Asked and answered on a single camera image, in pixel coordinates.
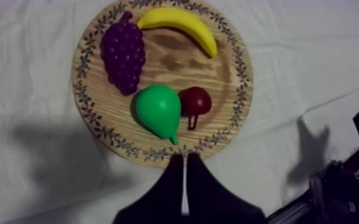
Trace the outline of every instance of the red cherry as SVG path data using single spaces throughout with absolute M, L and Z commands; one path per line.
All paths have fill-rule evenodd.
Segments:
M 182 115 L 188 116 L 188 129 L 196 128 L 197 118 L 199 115 L 206 114 L 212 108 L 212 98 L 209 93 L 201 87 L 191 87 L 180 93 Z M 191 118 L 195 116 L 193 126 L 191 126 Z

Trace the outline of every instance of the wood grain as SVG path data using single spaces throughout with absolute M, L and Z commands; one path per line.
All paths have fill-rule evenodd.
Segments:
M 179 30 L 145 30 L 143 40 L 145 42 L 146 64 L 143 67 L 141 81 L 138 85 L 139 91 L 150 85 L 162 83 L 177 92 L 192 86 L 200 86 L 205 88 L 211 95 L 212 110 L 208 114 L 199 117 L 195 131 L 187 130 L 187 118 L 181 118 L 177 132 L 178 146 L 172 145 L 169 140 L 159 139 L 142 128 L 131 113 L 134 95 L 127 97 L 121 95 L 118 89 L 107 81 L 104 62 L 100 57 L 98 47 L 102 34 L 95 35 L 94 33 L 98 30 L 97 26 L 100 24 L 100 20 L 103 20 L 103 16 L 108 16 L 109 12 L 114 10 L 114 7 L 115 9 L 117 8 L 119 2 L 112 3 L 93 19 L 85 29 L 74 53 L 72 83 L 75 87 L 75 100 L 86 125 L 106 146 L 122 157 L 138 164 L 165 167 L 169 161 L 170 154 L 187 154 L 190 151 L 197 151 L 203 158 L 209 157 L 222 150 L 236 135 L 249 111 L 252 100 L 253 73 L 249 54 L 241 37 L 230 22 L 224 19 L 223 21 L 234 32 L 237 39 L 235 44 L 229 42 L 227 35 L 223 33 L 222 29 L 218 28 L 218 23 L 215 19 L 211 19 L 212 13 L 218 12 L 200 1 L 191 2 L 203 4 L 211 12 L 201 15 L 197 11 L 190 11 L 211 29 L 218 44 L 217 57 L 207 57 L 192 38 Z M 133 23 L 136 23 L 141 15 L 153 8 L 151 5 L 131 8 L 129 1 L 121 1 L 121 4 L 126 5 L 125 10 L 133 13 L 134 18 L 131 19 Z M 162 7 L 172 7 L 172 3 L 163 1 Z M 184 9 L 183 5 L 176 5 L 175 7 Z M 119 13 L 114 21 L 119 19 L 121 15 L 122 13 Z M 78 75 L 78 68 L 81 66 L 81 61 L 83 61 L 81 56 L 85 55 L 83 52 L 89 47 L 86 44 L 88 42 L 86 37 L 89 37 L 90 33 L 93 33 L 96 47 L 92 50 L 93 55 L 89 54 L 90 62 L 88 63 L 89 69 L 86 70 L 86 77 L 82 77 Z M 246 69 L 244 71 L 239 71 L 241 69 L 237 67 L 237 57 L 235 57 L 236 52 L 234 52 L 236 48 L 242 52 L 241 56 L 238 56 L 238 60 L 241 60 L 245 65 Z M 78 82 L 86 86 L 85 93 L 91 98 L 88 105 L 84 101 L 80 102 L 81 95 L 77 90 Z M 234 110 L 237 110 L 236 106 L 239 105 L 235 104 L 235 101 L 240 98 L 240 91 L 245 92 L 243 95 L 245 100 L 242 100 L 243 106 L 239 108 L 239 122 L 234 125 L 231 118 L 234 116 Z M 84 112 L 84 109 L 81 110 L 84 107 L 91 108 L 91 114 L 95 113 L 95 117 L 102 117 L 97 120 L 99 125 L 86 117 L 85 114 L 88 112 Z M 129 155 L 125 147 L 117 147 L 117 143 L 114 142 L 112 145 L 112 139 L 109 136 L 104 138 L 103 135 L 99 135 L 102 132 L 95 130 L 102 128 L 113 129 L 113 133 L 118 134 L 120 137 L 119 142 L 125 139 L 125 142 L 129 142 L 132 147 L 136 147 L 139 153 Z M 225 138 L 215 142 L 215 135 L 222 130 L 226 131 Z M 163 157 L 159 155 L 145 156 L 145 154 L 149 155 L 148 153 L 156 154 L 162 149 L 167 152 L 160 153 Z

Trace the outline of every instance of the plastic fruit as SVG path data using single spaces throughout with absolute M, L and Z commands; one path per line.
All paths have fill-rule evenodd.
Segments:
M 123 95 L 137 91 L 145 64 L 143 34 L 136 24 L 129 22 L 131 18 L 130 12 L 124 12 L 120 21 L 106 30 L 100 44 L 108 80 Z
M 194 14 L 177 8 L 155 8 L 146 12 L 139 20 L 140 29 L 174 27 L 191 35 L 202 48 L 214 57 L 217 44 L 209 28 Z
M 201 87 L 191 87 L 181 92 L 182 114 L 189 117 L 188 130 L 195 130 L 199 115 L 206 114 L 212 108 L 212 98 Z
M 152 85 L 139 93 L 136 112 L 141 122 L 162 139 L 170 138 L 178 145 L 175 136 L 180 125 L 181 101 L 178 94 L 166 85 Z

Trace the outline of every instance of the pear stem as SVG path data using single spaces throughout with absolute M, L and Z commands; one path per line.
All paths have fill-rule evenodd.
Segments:
M 171 141 L 172 141 L 172 143 L 173 143 L 174 145 L 178 145 L 178 139 L 177 139 L 177 137 L 176 137 L 175 135 L 173 135 L 173 136 L 171 137 Z

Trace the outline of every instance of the floral border pattern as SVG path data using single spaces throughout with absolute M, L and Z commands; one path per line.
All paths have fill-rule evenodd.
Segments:
M 141 149 L 136 147 L 133 142 L 128 142 L 123 138 L 119 133 L 117 133 L 113 128 L 108 128 L 101 124 L 103 117 L 93 109 L 95 107 L 95 102 L 92 101 L 91 96 L 87 94 L 87 86 L 82 83 L 81 79 L 86 79 L 87 72 L 90 70 L 89 63 L 91 62 L 91 56 L 94 55 L 93 50 L 97 49 L 95 45 L 95 37 L 97 35 L 102 35 L 104 31 L 117 19 L 118 15 L 123 13 L 127 7 L 142 8 L 147 6 L 159 6 L 164 2 L 171 3 L 172 6 L 181 6 L 186 10 L 194 11 L 200 15 L 209 15 L 209 18 L 217 24 L 217 28 L 227 37 L 228 43 L 231 44 L 232 50 L 234 52 L 233 57 L 236 62 L 237 76 L 240 79 L 240 86 L 237 90 L 237 99 L 234 101 L 233 114 L 229 118 L 232 127 L 239 127 L 242 120 L 242 113 L 245 107 L 246 91 L 248 87 L 247 82 L 249 81 L 245 71 L 247 69 L 246 63 L 243 61 L 243 51 L 237 46 L 238 39 L 236 38 L 235 33 L 228 27 L 228 24 L 225 22 L 224 17 L 220 13 L 210 11 L 209 7 L 203 4 L 197 4 L 195 2 L 190 2 L 190 0 L 133 0 L 129 1 L 128 5 L 119 2 L 109 11 L 107 15 L 103 15 L 101 18 L 97 19 L 97 24 L 94 26 L 94 32 L 88 34 L 88 36 L 83 38 L 85 41 L 85 49 L 81 50 L 80 60 L 81 63 L 75 68 L 76 77 L 78 81 L 73 85 L 74 96 L 77 101 L 77 106 L 83 117 L 83 119 L 88 122 L 91 126 L 89 128 L 93 129 L 93 132 L 98 139 L 104 139 L 107 142 L 110 142 L 110 147 L 115 150 L 123 150 L 128 157 L 138 158 L 140 155 L 143 155 L 144 161 L 158 161 L 169 159 L 173 153 L 180 153 L 186 156 L 188 153 L 199 153 L 208 148 L 213 148 L 216 144 L 222 141 L 226 141 L 227 136 L 231 134 L 228 128 L 218 130 L 212 136 L 206 136 L 204 139 L 200 138 L 199 143 L 189 147 L 184 145 L 183 147 L 167 147 L 162 149 Z

